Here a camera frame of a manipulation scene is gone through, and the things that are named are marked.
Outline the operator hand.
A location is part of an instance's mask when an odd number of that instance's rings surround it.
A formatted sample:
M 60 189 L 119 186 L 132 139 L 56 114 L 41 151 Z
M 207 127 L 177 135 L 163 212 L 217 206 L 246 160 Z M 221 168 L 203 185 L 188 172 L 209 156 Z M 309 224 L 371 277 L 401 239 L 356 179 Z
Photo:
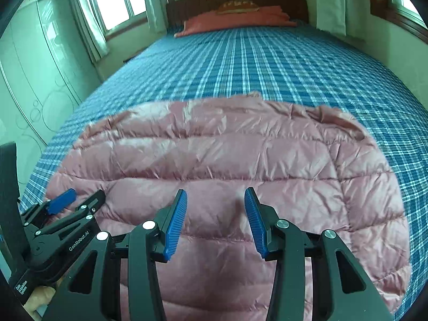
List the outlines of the operator hand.
M 50 286 L 39 286 L 34 289 L 29 299 L 23 305 L 24 310 L 33 318 L 33 320 L 42 320 L 37 309 L 43 305 L 48 305 L 56 290 Z

